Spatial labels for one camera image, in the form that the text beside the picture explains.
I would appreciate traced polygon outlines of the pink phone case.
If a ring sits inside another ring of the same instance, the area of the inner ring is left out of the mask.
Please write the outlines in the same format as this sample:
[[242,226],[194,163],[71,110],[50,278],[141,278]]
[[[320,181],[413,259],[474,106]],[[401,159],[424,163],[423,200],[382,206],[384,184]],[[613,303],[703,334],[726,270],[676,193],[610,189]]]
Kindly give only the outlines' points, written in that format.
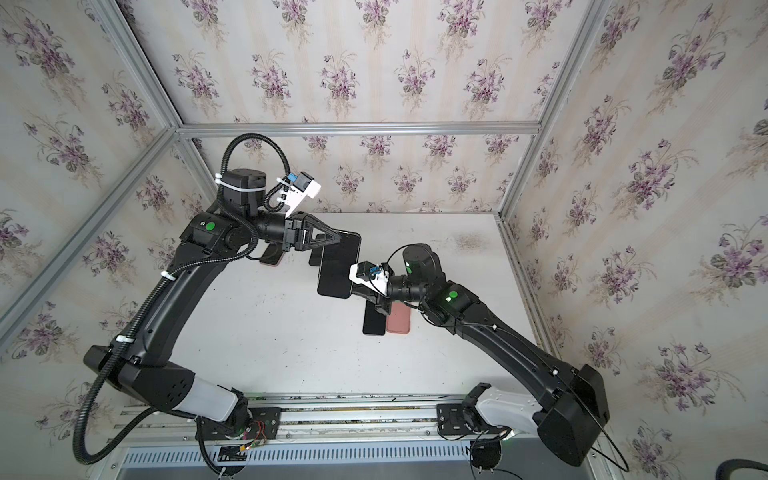
[[391,306],[391,312],[386,319],[386,332],[391,334],[406,335],[411,330],[412,309],[400,302]]

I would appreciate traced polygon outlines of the black pad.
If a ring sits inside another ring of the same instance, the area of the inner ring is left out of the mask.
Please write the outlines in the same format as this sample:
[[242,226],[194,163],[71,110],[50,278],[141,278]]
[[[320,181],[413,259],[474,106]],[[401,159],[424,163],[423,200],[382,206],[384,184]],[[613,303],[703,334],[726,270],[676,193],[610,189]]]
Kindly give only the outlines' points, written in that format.
[[348,299],[352,295],[349,272],[358,263],[361,241],[358,233],[342,232],[338,243],[323,247],[317,284],[320,296]]

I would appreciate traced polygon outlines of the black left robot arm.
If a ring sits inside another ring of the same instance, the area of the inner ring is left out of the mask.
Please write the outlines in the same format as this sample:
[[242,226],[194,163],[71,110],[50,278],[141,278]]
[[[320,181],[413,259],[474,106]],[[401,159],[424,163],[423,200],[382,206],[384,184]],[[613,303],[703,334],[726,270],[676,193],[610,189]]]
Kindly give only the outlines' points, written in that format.
[[78,416],[89,419],[96,397],[111,384],[156,411],[203,417],[231,430],[251,422],[242,393],[196,376],[171,362],[174,345],[194,309],[226,266],[245,258],[264,240],[283,251],[307,251],[340,241],[341,235],[312,214],[299,211],[320,184],[306,173],[279,180],[284,213],[264,211],[264,176],[250,171],[219,174],[224,199],[193,217],[168,270],[134,318],[107,346],[92,346],[84,362],[97,374]]

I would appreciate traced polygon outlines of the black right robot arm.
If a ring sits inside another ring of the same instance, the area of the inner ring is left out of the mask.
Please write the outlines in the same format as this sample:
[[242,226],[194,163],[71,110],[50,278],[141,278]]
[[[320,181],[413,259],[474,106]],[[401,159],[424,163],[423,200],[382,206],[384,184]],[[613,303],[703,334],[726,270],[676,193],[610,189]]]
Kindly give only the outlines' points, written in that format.
[[348,267],[354,294],[375,306],[414,307],[452,335],[469,342],[510,373],[528,392],[523,398],[478,384],[462,404],[467,424],[534,433],[559,460],[578,467],[610,420],[603,377],[576,368],[506,325],[478,295],[448,279],[438,255],[423,243],[403,247],[405,274],[382,263]]

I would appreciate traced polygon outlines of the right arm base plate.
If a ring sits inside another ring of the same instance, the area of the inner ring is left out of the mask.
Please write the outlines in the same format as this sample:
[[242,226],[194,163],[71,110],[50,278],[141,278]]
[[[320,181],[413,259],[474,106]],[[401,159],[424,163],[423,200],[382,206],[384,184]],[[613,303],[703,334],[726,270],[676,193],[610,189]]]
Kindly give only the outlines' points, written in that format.
[[449,441],[463,439],[477,430],[467,421],[460,403],[436,405],[437,433]]

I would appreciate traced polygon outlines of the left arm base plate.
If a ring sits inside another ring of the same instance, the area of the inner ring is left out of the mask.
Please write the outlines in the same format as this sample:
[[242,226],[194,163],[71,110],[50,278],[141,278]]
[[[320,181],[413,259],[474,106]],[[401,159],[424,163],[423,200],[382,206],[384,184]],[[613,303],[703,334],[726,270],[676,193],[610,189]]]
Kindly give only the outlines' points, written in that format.
[[235,413],[232,421],[224,423],[202,419],[195,439],[207,441],[273,440],[277,437],[282,409],[279,407],[249,407],[248,413]]

